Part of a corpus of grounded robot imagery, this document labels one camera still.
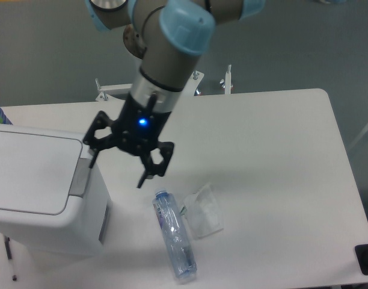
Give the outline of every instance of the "blue led light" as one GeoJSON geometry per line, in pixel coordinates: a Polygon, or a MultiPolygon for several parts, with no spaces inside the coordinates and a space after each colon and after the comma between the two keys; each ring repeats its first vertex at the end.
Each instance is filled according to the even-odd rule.
{"type": "Polygon", "coordinates": [[[138,124],[141,125],[141,126],[147,126],[148,125],[148,120],[146,120],[146,119],[140,119],[138,121],[138,124]]]}

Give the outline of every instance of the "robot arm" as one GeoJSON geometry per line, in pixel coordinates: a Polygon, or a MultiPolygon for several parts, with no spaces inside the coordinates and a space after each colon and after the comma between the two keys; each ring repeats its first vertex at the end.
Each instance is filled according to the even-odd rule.
{"type": "Polygon", "coordinates": [[[147,178],[164,176],[174,144],[159,142],[167,122],[200,56],[207,50],[215,25],[260,11],[265,0],[85,0],[96,27],[110,30],[133,24],[145,44],[143,62],[117,120],[100,111],[84,143],[95,163],[100,151],[118,147],[139,156],[145,167],[138,188],[147,178]],[[104,138],[98,129],[111,128],[104,138]],[[151,151],[163,158],[155,164],[151,151]]]}

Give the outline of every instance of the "bottle label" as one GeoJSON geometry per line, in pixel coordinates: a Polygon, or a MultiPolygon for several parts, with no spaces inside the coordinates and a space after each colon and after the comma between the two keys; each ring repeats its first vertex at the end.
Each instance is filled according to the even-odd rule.
{"type": "Polygon", "coordinates": [[[156,217],[158,218],[158,221],[159,221],[159,224],[160,224],[160,228],[162,228],[162,224],[164,222],[164,218],[162,216],[161,207],[160,207],[159,204],[153,204],[153,207],[155,208],[156,217]]]}

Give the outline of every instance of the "black object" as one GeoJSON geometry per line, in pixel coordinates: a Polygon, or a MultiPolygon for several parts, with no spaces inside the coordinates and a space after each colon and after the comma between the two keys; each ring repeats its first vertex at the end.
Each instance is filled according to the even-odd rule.
{"type": "Polygon", "coordinates": [[[99,152],[118,147],[119,150],[138,156],[145,167],[138,188],[153,176],[164,176],[171,160],[174,143],[159,142],[158,137],[171,113],[155,113],[153,107],[157,95],[152,94],[146,107],[142,107],[128,94],[123,109],[117,120],[111,120],[105,112],[100,111],[88,129],[83,142],[93,151],[90,168],[94,166],[99,152]],[[103,138],[96,138],[95,132],[110,127],[112,133],[103,138]],[[151,151],[159,149],[163,160],[153,162],[151,151]]]}
{"type": "Polygon", "coordinates": [[[368,244],[358,245],[355,247],[360,270],[364,275],[368,275],[368,244]]]}
{"type": "MultiPolygon", "coordinates": [[[[6,255],[8,257],[8,261],[12,262],[13,257],[11,256],[11,249],[10,249],[10,238],[7,236],[4,236],[4,243],[5,243],[5,249],[6,249],[6,255]]],[[[17,281],[17,275],[13,271],[13,275],[11,277],[13,281],[17,281]]]]}

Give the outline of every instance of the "bottle cap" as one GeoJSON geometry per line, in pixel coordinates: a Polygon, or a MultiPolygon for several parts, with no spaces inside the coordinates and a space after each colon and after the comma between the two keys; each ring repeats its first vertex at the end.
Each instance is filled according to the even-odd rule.
{"type": "Polygon", "coordinates": [[[158,188],[156,191],[155,191],[155,196],[159,196],[160,194],[164,194],[166,193],[167,194],[167,189],[166,188],[158,188]]]}

